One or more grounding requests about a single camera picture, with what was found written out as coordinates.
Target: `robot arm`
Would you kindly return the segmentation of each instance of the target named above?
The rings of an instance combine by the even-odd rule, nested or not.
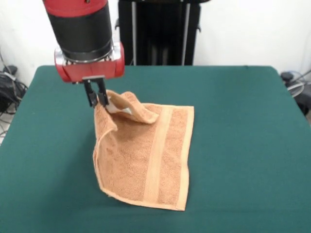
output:
[[[107,0],[44,0],[56,40],[55,65],[65,82],[84,83],[91,106],[108,104],[104,78],[122,76],[124,49],[113,43]],[[99,86],[97,94],[90,83]]]

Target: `white towel tag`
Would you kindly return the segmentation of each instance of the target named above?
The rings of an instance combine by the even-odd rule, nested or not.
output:
[[[127,113],[127,114],[130,114],[132,115],[132,111],[130,108],[124,108],[124,109],[119,109],[117,108],[114,103],[110,100],[111,98],[108,97],[108,102],[109,104],[106,105],[106,110],[109,112],[109,113]]]

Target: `green tablecloth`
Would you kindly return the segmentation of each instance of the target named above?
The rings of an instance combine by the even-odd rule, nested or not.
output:
[[[0,148],[1,233],[311,232],[311,130],[271,67],[127,67],[107,88],[194,105],[185,212],[99,190],[84,87],[40,67]]]

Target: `orange towel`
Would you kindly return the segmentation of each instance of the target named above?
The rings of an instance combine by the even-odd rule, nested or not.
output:
[[[132,205],[184,211],[194,108],[142,104],[131,92],[107,94],[109,112],[95,108],[100,189]]]

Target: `black metal stand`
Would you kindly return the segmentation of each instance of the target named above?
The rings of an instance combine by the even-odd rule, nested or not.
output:
[[[192,65],[199,3],[205,1],[208,0],[120,0],[119,27],[125,64]]]

